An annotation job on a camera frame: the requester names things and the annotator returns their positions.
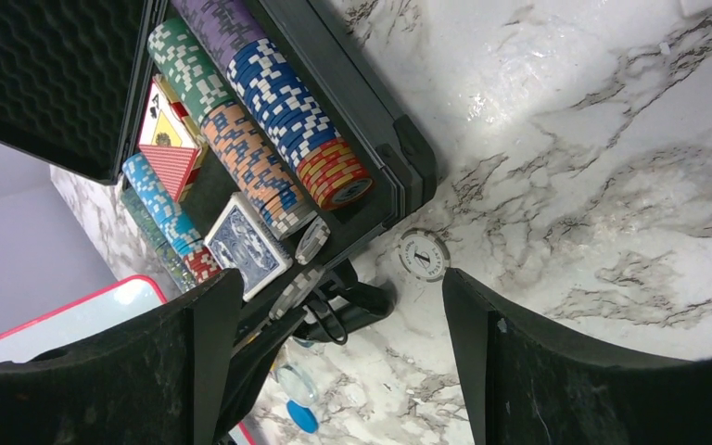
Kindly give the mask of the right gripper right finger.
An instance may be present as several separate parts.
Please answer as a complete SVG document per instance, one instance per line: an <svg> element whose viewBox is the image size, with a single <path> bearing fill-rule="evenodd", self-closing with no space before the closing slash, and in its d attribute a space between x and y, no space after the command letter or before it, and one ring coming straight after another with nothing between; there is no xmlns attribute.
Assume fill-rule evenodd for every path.
<svg viewBox="0 0 712 445"><path fill-rule="evenodd" d="M712 358L590 337L449 269L442 298L477 444L712 444Z"/></svg>

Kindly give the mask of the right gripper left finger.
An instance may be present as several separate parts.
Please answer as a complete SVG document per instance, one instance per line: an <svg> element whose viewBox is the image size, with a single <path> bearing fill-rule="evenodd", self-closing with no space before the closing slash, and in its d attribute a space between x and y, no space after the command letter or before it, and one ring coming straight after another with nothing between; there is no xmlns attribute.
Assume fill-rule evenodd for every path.
<svg viewBox="0 0 712 445"><path fill-rule="evenodd" d="M295 309L235 350L242 279L181 297L26 363L0 362L0 444L215 444L252 409Z"/></svg>

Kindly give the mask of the grey white poker chip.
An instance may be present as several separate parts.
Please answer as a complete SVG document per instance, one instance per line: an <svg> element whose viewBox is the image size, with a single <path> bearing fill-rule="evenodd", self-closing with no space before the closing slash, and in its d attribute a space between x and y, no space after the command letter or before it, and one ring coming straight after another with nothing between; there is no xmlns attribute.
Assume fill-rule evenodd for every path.
<svg viewBox="0 0 712 445"><path fill-rule="evenodd" d="M406 231L400 238L398 249L403 268L428 283L442 280L451 265L451 254L444 242L426 229Z"/></svg>

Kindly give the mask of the black poker set case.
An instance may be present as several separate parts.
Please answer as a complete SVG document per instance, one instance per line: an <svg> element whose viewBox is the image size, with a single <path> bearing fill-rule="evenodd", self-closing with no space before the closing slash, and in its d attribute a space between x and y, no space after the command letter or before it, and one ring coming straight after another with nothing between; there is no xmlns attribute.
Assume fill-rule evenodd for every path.
<svg viewBox="0 0 712 445"><path fill-rule="evenodd" d="M205 24L247 11L376 181L325 219L335 269L432 199L435 152L327 1L0 1L0 143L104 185L137 149L153 65L147 36L167 18Z"/></svg>

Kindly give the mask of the white board red edge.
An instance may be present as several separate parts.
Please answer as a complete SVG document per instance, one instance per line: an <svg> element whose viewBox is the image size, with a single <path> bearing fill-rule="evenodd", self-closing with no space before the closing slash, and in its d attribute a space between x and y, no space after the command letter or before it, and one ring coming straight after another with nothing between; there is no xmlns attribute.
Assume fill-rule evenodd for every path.
<svg viewBox="0 0 712 445"><path fill-rule="evenodd" d="M0 335L0 362L26 363L99 334L172 300L145 278L131 278Z"/></svg>

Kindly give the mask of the clear round button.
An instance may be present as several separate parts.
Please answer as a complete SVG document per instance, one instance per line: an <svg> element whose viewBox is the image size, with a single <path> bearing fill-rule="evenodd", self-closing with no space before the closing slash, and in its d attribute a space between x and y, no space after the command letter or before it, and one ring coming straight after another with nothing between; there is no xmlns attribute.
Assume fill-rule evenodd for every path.
<svg viewBox="0 0 712 445"><path fill-rule="evenodd" d="M311 407L318 401L318 387L312 377L301 367L286 363L275 371L275 378L285 394L302 407Z"/></svg>

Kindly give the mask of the blue round button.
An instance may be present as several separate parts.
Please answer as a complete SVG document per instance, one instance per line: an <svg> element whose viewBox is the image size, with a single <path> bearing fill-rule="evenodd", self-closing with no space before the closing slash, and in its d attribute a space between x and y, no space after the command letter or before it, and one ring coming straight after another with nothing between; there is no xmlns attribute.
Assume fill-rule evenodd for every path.
<svg viewBox="0 0 712 445"><path fill-rule="evenodd" d="M319 421L309 407L299 405L293 400L286 403L286 410L291 420L303 432L314 434L319 429Z"/></svg>

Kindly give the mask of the blue card deck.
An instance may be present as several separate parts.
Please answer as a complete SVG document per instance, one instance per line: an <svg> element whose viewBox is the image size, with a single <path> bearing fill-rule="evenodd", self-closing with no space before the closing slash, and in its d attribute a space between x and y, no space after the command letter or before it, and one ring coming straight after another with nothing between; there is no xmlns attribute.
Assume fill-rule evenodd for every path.
<svg viewBox="0 0 712 445"><path fill-rule="evenodd" d="M241 273L244 301L253 299L293 264L289 253L241 192L230 196L204 243L222 268Z"/></svg>

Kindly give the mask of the blue red chip row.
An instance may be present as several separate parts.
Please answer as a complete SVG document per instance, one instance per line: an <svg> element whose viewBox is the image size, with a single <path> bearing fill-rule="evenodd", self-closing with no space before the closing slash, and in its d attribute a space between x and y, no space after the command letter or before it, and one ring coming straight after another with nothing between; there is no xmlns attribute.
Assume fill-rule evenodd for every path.
<svg viewBox="0 0 712 445"><path fill-rule="evenodd" d="M172 199L146 157L142 153L132 155L122 164L122 172L165 243L196 282L203 283L218 274L222 268L204 245L202 234Z"/></svg>

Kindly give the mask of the green orange chip row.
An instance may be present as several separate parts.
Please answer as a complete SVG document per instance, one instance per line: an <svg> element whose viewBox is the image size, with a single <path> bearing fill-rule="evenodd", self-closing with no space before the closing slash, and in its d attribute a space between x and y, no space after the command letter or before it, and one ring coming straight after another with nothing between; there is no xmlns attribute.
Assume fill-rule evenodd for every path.
<svg viewBox="0 0 712 445"><path fill-rule="evenodd" d="M147 51L214 157L273 235L285 239L315 218L291 174L186 23L172 18L147 38Z"/></svg>

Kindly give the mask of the red card deck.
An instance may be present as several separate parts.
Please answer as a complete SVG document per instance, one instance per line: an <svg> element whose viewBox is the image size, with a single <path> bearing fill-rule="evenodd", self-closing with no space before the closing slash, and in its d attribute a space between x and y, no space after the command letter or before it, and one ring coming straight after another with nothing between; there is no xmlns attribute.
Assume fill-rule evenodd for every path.
<svg viewBox="0 0 712 445"><path fill-rule="evenodd" d="M138 148L172 199L183 202L200 173L209 146L161 74L152 77Z"/></svg>

